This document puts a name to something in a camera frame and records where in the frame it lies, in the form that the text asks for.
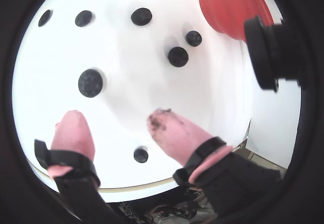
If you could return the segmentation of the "pink padded gripper finger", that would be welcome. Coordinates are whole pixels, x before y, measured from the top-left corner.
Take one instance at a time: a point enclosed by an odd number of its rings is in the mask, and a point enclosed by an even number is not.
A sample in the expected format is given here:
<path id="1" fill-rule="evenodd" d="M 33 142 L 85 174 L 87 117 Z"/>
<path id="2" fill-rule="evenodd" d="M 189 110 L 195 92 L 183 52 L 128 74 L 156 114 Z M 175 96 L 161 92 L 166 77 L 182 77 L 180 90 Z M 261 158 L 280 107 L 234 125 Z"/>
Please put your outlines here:
<path id="1" fill-rule="evenodd" d="M 159 147 L 181 165 L 173 174 L 176 183 L 201 189 L 219 217 L 255 203 L 281 182 L 278 170 L 241 157 L 220 137 L 170 109 L 150 114 L 147 128 Z"/>
<path id="2" fill-rule="evenodd" d="M 93 164 L 94 142 L 81 112 L 65 113 L 56 124 L 51 147 L 35 140 L 34 154 L 75 216 L 80 220 L 111 219 L 111 209 L 98 194 L 101 183 Z"/>

